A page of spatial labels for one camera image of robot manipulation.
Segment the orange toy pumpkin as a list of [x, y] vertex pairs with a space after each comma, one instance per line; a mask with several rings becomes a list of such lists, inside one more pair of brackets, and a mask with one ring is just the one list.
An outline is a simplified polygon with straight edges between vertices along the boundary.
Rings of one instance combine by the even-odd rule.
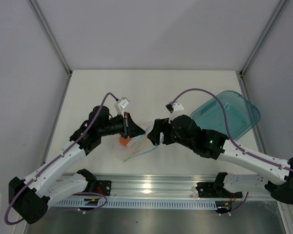
[[124, 138], [122, 136], [119, 137], [119, 143], [122, 145], [122, 146], [127, 146], [129, 144], [129, 142], [131, 141], [131, 138]]

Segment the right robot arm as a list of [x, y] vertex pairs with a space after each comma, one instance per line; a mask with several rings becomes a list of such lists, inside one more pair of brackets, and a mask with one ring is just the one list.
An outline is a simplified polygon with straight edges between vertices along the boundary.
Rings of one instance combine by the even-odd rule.
[[278, 159], [243, 148], [225, 134], [215, 130], [201, 129], [188, 116], [174, 120], [156, 119], [147, 135], [153, 145], [178, 143], [203, 158], [229, 162], [253, 172], [252, 175], [234, 175], [220, 172], [210, 184], [199, 183], [197, 190], [202, 197], [225, 198], [238, 193], [263, 193], [273, 199], [293, 205], [293, 157]]

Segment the clear zip top bag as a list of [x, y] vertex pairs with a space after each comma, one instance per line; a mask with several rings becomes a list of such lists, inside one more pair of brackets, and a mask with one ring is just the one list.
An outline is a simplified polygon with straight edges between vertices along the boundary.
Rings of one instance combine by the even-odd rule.
[[128, 162], [129, 160], [149, 154], [156, 150], [159, 146], [154, 146], [147, 138], [147, 135], [153, 128], [152, 122], [140, 122], [138, 125], [145, 130], [145, 134], [131, 138], [129, 144], [125, 147], [119, 143], [120, 135], [114, 136], [109, 142], [108, 146], [112, 155], [122, 162]]

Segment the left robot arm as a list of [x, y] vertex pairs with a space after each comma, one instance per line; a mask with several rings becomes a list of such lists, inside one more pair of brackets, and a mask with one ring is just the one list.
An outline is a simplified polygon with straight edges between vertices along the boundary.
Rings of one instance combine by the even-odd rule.
[[106, 106], [96, 106], [80, 128], [70, 136], [59, 154], [23, 179], [14, 177], [8, 184], [7, 211], [14, 209], [28, 224], [40, 220], [56, 202], [71, 195], [91, 195], [96, 190], [96, 177], [86, 169], [77, 171], [72, 179], [57, 179], [72, 165], [84, 159], [101, 144], [102, 137], [119, 134], [134, 138], [145, 134], [130, 113], [110, 118]]

